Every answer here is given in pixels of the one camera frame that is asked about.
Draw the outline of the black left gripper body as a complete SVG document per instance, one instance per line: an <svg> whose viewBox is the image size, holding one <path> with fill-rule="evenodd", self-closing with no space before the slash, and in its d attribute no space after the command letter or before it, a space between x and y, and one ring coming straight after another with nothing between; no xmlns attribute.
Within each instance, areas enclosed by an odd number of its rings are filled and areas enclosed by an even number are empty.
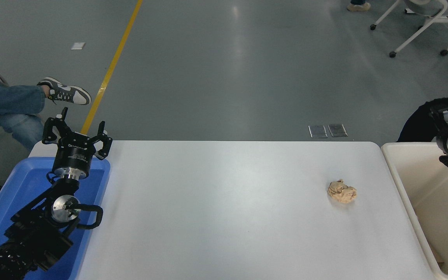
<svg viewBox="0 0 448 280"><path fill-rule="evenodd" d="M58 140L58 150L54 161L55 172L64 168L88 172L96 152L90 139L87 135L71 133Z"/></svg>

